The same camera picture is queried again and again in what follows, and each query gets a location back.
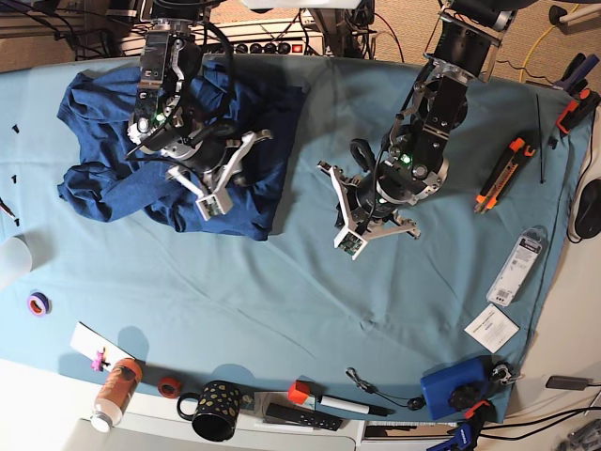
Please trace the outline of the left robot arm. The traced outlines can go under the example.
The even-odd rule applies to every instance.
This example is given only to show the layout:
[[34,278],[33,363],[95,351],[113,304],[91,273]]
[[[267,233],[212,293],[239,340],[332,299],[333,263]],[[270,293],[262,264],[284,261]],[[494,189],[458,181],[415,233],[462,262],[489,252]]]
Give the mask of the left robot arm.
[[408,233],[418,238],[413,221],[399,214],[438,191],[449,163],[443,151],[451,131],[467,113],[468,84],[482,68],[493,68],[494,56],[521,5],[514,1],[446,1],[439,11],[441,34],[426,52],[420,70],[379,152],[355,138],[349,151],[362,173],[348,177],[325,162],[338,197],[339,230],[334,245],[356,256],[370,241]]

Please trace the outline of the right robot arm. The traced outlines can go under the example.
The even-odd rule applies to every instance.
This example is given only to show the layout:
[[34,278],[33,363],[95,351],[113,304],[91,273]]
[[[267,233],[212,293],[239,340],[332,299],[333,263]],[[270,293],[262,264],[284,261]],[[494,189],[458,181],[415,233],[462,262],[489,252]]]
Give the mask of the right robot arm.
[[[151,28],[141,54],[141,75],[128,125],[138,151],[147,159],[169,163],[167,176],[193,192],[201,205],[224,210],[226,186],[242,183],[242,161],[253,145],[271,137],[268,130],[238,134],[226,114],[235,94],[233,47],[208,18],[211,1],[155,1]],[[202,111],[193,106],[191,87],[201,70],[206,47],[197,45],[193,27],[201,25],[225,53],[225,91],[216,106]]]

